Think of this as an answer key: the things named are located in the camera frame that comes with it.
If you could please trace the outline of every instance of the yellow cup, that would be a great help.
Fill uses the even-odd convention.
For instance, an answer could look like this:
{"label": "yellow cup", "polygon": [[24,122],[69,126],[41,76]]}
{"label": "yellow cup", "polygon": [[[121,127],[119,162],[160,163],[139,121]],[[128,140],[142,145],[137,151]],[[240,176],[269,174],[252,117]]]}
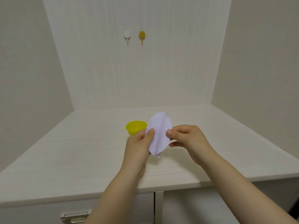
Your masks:
{"label": "yellow cup", "polygon": [[126,125],[126,130],[129,135],[136,134],[138,131],[143,130],[147,127],[147,123],[143,121],[132,121]]}

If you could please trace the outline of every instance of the person's left arm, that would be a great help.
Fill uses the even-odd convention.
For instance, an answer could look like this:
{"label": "person's left arm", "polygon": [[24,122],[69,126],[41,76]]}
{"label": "person's left arm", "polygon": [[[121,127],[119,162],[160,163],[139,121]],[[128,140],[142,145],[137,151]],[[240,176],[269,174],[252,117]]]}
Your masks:
{"label": "person's left arm", "polygon": [[154,129],[145,129],[129,137],[120,171],[102,194],[85,224],[125,223],[132,206],[139,180],[144,174]]}

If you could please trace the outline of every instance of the drawer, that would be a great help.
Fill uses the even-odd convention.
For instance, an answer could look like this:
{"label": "drawer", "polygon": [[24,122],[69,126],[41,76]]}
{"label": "drawer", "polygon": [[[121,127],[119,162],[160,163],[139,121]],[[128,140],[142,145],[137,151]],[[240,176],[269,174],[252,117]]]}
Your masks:
{"label": "drawer", "polygon": [[[88,213],[98,199],[78,200],[0,209],[1,224],[62,224],[64,215]],[[137,194],[130,224],[154,223],[154,193]]]}

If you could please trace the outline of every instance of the person's right arm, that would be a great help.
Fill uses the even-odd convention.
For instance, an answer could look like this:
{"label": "person's right arm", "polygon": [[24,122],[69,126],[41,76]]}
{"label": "person's right arm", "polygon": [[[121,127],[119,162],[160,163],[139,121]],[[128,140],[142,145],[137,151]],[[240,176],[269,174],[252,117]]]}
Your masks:
{"label": "person's right arm", "polygon": [[170,147],[184,147],[193,161],[204,169],[240,223],[297,223],[222,158],[211,147],[200,128],[192,125],[180,125],[168,130],[166,135],[177,140],[170,143]]}

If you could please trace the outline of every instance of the forearm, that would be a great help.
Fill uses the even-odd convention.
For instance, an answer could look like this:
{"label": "forearm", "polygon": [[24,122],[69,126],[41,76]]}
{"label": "forearm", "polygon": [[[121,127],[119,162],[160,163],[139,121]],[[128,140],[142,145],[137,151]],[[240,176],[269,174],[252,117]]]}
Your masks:
{"label": "forearm", "polygon": [[85,223],[125,223],[134,200],[138,182],[139,178],[135,173],[121,169],[110,182]]}
{"label": "forearm", "polygon": [[216,152],[202,167],[240,223],[297,223]]}

